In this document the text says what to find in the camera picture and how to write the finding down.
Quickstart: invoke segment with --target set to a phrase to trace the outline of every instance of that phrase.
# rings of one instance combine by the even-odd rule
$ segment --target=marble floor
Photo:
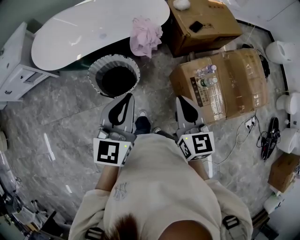
[[[251,43],[261,52],[271,42],[269,35],[259,29],[241,24],[244,34],[220,51],[236,49],[242,43]],[[173,133],[177,128],[174,117],[175,95],[168,76],[185,57],[173,58],[168,47],[161,45],[153,58],[134,57],[141,70],[141,80],[133,91],[135,115],[141,109],[148,111],[153,126]],[[286,113],[278,112],[275,89],[284,89],[280,66],[270,63],[268,78],[269,104],[257,110],[262,130],[266,130],[271,117],[278,117],[280,129],[284,128]],[[8,138],[8,150],[2,154],[0,177],[8,189],[15,188],[28,203],[38,199],[52,210],[57,210],[65,220],[72,220],[84,193],[93,189],[102,166],[93,162],[92,139],[98,133],[101,111],[111,99],[97,94],[89,83],[86,71],[61,72],[58,79],[48,78],[29,91],[22,102],[10,102],[1,111],[1,128]],[[216,152],[212,160],[221,162],[235,145],[236,130],[240,123],[252,116],[211,124]],[[256,147],[259,136],[255,127],[244,144],[238,144],[232,155],[219,167],[213,166],[214,176],[224,186],[235,192],[247,204],[252,215],[270,196],[267,180],[270,166],[281,154],[274,150],[263,162]],[[47,141],[55,160],[51,160]]]

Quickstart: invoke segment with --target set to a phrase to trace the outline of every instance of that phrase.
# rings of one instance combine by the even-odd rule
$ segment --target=pink towel
[[[149,18],[137,17],[133,20],[133,30],[130,34],[130,49],[135,56],[151,58],[152,49],[157,50],[163,35],[161,26],[150,21]]]

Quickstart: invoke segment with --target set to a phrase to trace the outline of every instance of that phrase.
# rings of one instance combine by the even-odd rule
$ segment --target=person
[[[151,134],[145,111],[135,125],[126,164],[120,174],[118,167],[104,166],[96,188],[83,198],[69,240],[251,238],[247,206],[209,179],[201,160],[187,163],[172,136],[159,128]],[[226,216],[239,229],[224,227]]]

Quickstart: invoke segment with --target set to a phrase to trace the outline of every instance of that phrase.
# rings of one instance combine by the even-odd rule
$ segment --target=plastic bottle
[[[198,81],[199,87],[211,87],[218,82],[216,77],[204,78]]]
[[[196,71],[196,75],[203,76],[203,75],[211,74],[211,73],[214,73],[216,71],[216,69],[217,69],[216,65],[209,64],[202,69],[198,69]]]

